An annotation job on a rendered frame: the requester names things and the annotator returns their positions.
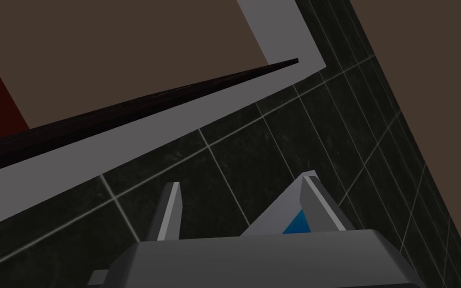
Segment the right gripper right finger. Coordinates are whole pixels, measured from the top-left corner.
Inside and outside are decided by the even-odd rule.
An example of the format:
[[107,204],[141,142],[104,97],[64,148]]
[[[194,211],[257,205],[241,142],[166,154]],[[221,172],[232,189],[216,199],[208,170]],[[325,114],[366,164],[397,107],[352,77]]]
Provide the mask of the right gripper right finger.
[[246,236],[355,230],[314,170],[301,173],[241,234]]

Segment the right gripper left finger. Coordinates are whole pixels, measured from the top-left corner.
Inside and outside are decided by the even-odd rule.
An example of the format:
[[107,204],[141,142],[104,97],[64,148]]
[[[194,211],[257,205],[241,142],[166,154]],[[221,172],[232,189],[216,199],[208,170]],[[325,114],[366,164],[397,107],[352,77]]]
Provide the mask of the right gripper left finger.
[[163,187],[146,241],[178,240],[182,221],[182,193],[179,182],[168,182]]

